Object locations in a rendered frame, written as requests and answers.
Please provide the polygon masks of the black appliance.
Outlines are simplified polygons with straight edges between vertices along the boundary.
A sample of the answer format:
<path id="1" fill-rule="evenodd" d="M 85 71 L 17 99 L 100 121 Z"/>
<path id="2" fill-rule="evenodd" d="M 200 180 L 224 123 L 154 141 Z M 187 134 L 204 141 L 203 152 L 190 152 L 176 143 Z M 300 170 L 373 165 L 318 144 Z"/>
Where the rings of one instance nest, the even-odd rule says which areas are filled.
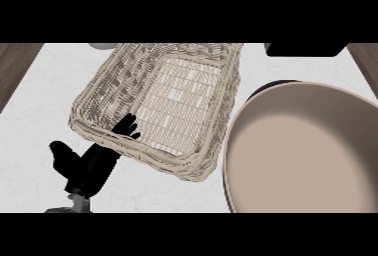
<path id="1" fill-rule="evenodd" d="M 271 57 L 334 57 L 346 48 L 346 43 L 266 43 Z"/>

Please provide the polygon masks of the pale wicker basket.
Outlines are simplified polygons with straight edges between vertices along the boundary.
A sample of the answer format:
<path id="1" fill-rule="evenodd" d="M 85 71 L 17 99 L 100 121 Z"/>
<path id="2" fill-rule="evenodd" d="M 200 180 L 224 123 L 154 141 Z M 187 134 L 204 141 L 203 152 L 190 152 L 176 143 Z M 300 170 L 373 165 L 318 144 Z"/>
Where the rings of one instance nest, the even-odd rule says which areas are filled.
<path id="1" fill-rule="evenodd" d="M 240 43 L 122 43 L 69 119 L 89 141 L 179 179 L 216 169 L 240 86 Z"/>

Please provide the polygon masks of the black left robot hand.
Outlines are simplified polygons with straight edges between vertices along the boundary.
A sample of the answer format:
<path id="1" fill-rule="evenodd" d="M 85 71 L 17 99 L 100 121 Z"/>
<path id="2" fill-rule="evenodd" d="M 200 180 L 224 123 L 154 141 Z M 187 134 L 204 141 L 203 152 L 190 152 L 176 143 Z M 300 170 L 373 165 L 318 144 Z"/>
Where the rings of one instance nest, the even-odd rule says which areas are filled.
<path id="1" fill-rule="evenodd" d="M 54 141 L 49 147 L 54 169 L 69 180 L 66 191 L 89 199 L 104 187 L 122 154 L 100 144 L 94 144 L 83 155 L 61 141 Z"/>

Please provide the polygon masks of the beige pot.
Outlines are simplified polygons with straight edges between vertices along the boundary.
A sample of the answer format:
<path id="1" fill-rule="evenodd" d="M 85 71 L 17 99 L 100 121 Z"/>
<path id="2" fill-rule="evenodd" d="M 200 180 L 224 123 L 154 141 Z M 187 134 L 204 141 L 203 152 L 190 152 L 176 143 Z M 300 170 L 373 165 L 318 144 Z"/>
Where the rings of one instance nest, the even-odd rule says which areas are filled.
<path id="1" fill-rule="evenodd" d="M 235 213 L 378 213 L 378 104 L 314 82 L 262 86 L 231 126 L 224 184 Z"/>

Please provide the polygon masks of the grey round object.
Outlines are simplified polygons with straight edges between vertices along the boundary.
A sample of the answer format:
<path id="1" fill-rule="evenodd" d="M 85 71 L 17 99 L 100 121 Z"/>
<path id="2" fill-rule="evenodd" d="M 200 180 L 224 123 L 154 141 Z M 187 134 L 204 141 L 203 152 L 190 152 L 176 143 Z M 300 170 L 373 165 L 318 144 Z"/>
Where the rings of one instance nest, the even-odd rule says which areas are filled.
<path id="1" fill-rule="evenodd" d="M 117 43 L 89 43 L 89 45 L 98 50 L 111 50 L 117 47 Z"/>

